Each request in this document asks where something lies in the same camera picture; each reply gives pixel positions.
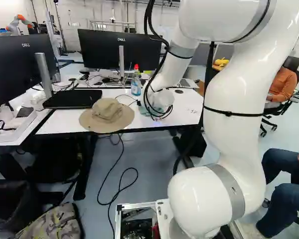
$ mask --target plastic bottle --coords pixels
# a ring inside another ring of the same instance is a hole
[[[139,65],[135,64],[133,78],[131,81],[131,93],[134,96],[140,96],[142,91],[141,73],[139,71]]]

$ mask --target white desk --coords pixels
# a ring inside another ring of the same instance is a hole
[[[68,65],[62,69],[60,69],[61,74],[61,82],[56,83],[56,85],[60,87],[64,87],[70,82],[68,81],[70,78],[79,78],[82,76],[82,74],[79,72],[84,68],[83,64],[71,64]],[[59,90],[60,87],[54,85],[54,90]],[[17,112],[18,108],[20,108],[22,105],[30,107],[30,100],[32,97],[36,94],[40,94],[40,92],[29,89],[26,91],[25,94],[13,99],[10,101],[11,106],[13,109]],[[37,117],[34,119],[34,121],[29,125],[29,127],[23,132],[23,134],[14,141],[6,141],[6,142],[0,142],[0,146],[19,146],[23,143],[23,141],[32,133],[32,131],[45,119],[45,117],[48,116],[48,114],[51,112],[50,109],[45,109],[43,111],[37,112]]]
[[[171,88],[175,96],[175,102],[172,113],[160,120],[153,121],[151,117],[141,115],[136,103],[130,107],[135,112],[133,122],[122,132],[128,131],[149,131],[160,130],[162,127],[173,127],[182,125],[197,125],[203,108],[203,97],[192,89],[181,89],[184,93],[177,94],[175,89]],[[102,89],[103,98],[115,98],[119,95],[131,95],[130,89]],[[133,100],[127,96],[120,96],[117,100],[123,104],[129,105]],[[58,133],[78,133],[87,132],[80,124],[79,117],[84,110],[56,110],[52,116],[45,122],[36,134],[58,134]]]

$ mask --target black laptop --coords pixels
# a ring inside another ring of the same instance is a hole
[[[101,90],[59,91],[43,103],[46,109],[88,109],[102,97]]]

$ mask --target black chair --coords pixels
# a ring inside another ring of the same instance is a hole
[[[287,69],[293,71],[296,73],[297,75],[297,82],[299,83],[299,71],[297,70],[299,67],[299,58],[297,57],[293,57],[293,56],[289,56],[286,61],[283,64],[284,67],[286,67]],[[297,102],[295,101],[292,97],[287,100],[284,103],[281,103],[280,106],[276,107],[276,108],[269,108],[269,109],[265,109],[264,110],[264,117],[262,119],[262,123],[265,123],[267,125],[270,125],[272,128],[272,131],[276,131],[278,128],[278,125],[269,122],[266,119],[270,119],[272,118],[272,116],[282,116],[287,109],[291,106],[291,104],[293,102]],[[265,130],[264,125],[261,124],[260,125],[260,129],[262,130],[262,133],[260,134],[261,137],[265,137],[267,134],[267,130]]]

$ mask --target person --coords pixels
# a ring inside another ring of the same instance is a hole
[[[295,72],[282,66],[270,86],[265,108],[278,107],[281,102],[287,101],[293,95],[296,86]]]
[[[296,220],[299,212],[299,153],[269,149],[264,154],[262,165],[267,184],[281,171],[291,174],[292,183],[283,183],[275,188],[268,211],[256,226],[237,223],[248,235],[247,238],[252,239],[269,239],[278,235]]]

